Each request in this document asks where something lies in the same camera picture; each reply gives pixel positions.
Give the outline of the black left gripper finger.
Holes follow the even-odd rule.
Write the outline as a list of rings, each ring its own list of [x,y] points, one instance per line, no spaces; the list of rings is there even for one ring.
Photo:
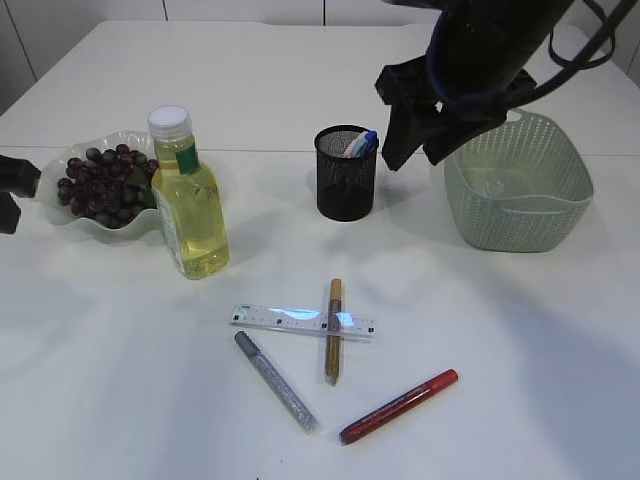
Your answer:
[[[34,198],[41,178],[41,170],[26,159],[1,156],[1,233],[16,232],[21,209],[14,200]]]

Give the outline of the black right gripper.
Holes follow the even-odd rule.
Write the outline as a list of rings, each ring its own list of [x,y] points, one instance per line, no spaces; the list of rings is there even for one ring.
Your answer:
[[[436,166],[505,123],[508,101],[536,88],[524,69],[533,50],[515,36],[491,24],[438,24],[423,55],[383,67],[375,89],[391,108],[382,148],[390,170],[421,145]]]

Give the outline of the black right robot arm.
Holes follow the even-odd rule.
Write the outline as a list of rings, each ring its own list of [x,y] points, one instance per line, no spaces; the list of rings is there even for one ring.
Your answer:
[[[441,14],[423,55],[383,67],[375,88],[390,116],[382,157],[399,170],[417,149],[436,165],[501,126],[509,100],[536,83],[524,66],[567,1],[419,1]]]

